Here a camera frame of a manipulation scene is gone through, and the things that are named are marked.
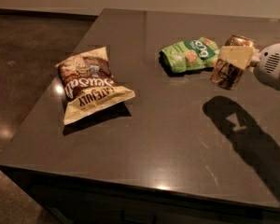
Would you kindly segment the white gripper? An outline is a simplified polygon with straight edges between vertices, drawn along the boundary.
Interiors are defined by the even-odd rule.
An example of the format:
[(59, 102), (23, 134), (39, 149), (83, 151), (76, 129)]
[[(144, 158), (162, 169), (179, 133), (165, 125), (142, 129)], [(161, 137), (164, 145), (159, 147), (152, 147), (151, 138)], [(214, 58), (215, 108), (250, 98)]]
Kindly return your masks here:
[(241, 70), (250, 65), (250, 71), (260, 83), (280, 91), (280, 43), (262, 50), (249, 46), (223, 46), (218, 58)]

